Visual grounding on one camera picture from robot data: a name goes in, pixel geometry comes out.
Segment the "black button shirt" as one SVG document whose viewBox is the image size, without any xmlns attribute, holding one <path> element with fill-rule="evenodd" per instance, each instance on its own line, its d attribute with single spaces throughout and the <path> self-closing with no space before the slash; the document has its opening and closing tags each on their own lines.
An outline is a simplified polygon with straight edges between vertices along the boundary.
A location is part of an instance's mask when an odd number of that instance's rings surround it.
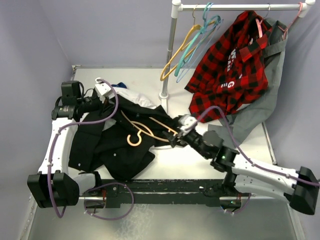
<svg viewBox="0 0 320 240">
<path fill-rule="evenodd" d="M 131 121 L 146 125 L 160 138 L 167 139 L 164 135 L 167 129 L 149 117 L 155 118 L 175 131 L 178 129 L 178 118 L 171 118 L 162 106 L 149 109 L 118 96 L 118 109 L 112 117 L 116 120 L 114 126 L 100 134 L 76 131 L 69 154 L 70 168 L 92 172 L 105 166 L 114 179 L 128 181 L 155 159 L 155 154 L 150 151 L 152 147 L 169 145 L 168 142 L 156 140 L 142 133 L 142 143 L 136 147 L 130 146 L 127 143 L 127 136 L 131 135 L 131 141 L 136 143 L 138 130 L 122 116 L 121 111 Z"/>
</svg>

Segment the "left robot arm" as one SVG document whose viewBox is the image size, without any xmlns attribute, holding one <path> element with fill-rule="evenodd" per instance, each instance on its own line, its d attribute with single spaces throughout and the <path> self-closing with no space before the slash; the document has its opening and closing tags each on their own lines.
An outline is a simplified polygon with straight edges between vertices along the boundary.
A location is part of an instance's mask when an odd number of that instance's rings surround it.
<svg viewBox="0 0 320 240">
<path fill-rule="evenodd" d="M 42 209 L 75 206 L 85 192 L 98 196 L 103 191 L 99 172 L 86 166 L 83 158 L 92 156 L 105 122 L 115 115 L 119 100 L 109 112 L 104 112 L 104 101 L 116 91 L 102 78 L 95 82 L 88 97 L 79 81 L 61 84 L 62 95 L 51 112 L 51 136 L 44 160 L 37 173 L 27 178 L 27 186 Z"/>
</svg>

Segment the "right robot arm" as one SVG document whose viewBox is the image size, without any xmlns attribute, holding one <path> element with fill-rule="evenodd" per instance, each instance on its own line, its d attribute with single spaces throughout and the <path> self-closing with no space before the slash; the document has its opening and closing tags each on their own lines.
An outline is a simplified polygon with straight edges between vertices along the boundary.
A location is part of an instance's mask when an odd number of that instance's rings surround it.
<svg viewBox="0 0 320 240">
<path fill-rule="evenodd" d="M 228 196 L 236 193 L 256 194 L 284 201 L 305 215 L 316 212 L 320 184 L 307 167 L 296 170 L 250 159 L 241 152 L 223 144 L 215 131 L 199 134 L 191 130 L 187 134 L 167 134 L 171 147 L 179 142 L 189 145 L 210 165 L 225 173 L 222 190 Z"/>
</svg>

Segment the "beige wooden hanger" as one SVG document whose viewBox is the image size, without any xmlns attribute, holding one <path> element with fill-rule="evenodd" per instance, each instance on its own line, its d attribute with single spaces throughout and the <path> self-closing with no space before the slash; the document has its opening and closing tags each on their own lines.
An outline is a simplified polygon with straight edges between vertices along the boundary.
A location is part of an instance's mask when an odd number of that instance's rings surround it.
<svg viewBox="0 0 320 240">
<path fill-rule="evenodd" d="M 165 143 L 168 143 L 169 141 L 167 139 L 164 139 L 164 138 L 161 138 L 161 137 L 158 137 L 156 136 L 149 127 L 147 127 L 146 125 L 142 124 L 141 122 L 138 122 L 138 121 L 132 121 L 130 120 L 126 115 L 125 113 L 121 110 L 120 111 L 122 116 L 135 128 L 138 130 L 136 136 L 138 138 L 138 141 L 137 142 L 132 142 L 131 141 L 131 135 L 128 134 L 127 135 L 127 138 L 126 138 L 126 141 L 127 143 L 132 146 L 132 147 L 137 147 L 139 146 L 141 143 L 142 143 L 142 136 L 141 134 L 144 134 L 146 136 L 149 136 L 155 140 L 158 140 L 158 141 L 161 141 L 161 142 L 165 142 Z M 172 129 L 171 127 L 165 125 L 164 123 L 160 122 L 159 120 L 153 118 L 153 117 L 149 117 L 149 119 L 151 119 L 152 121 L 156 122 L 158 125 L 164 127 L 167 131 L 165 131 L 164 133 L 165 134 L 173 134 L 174 137 L 176 137 L 178 135 L 178 132 L 175 131 L 174 129 Z"/>
</svg>

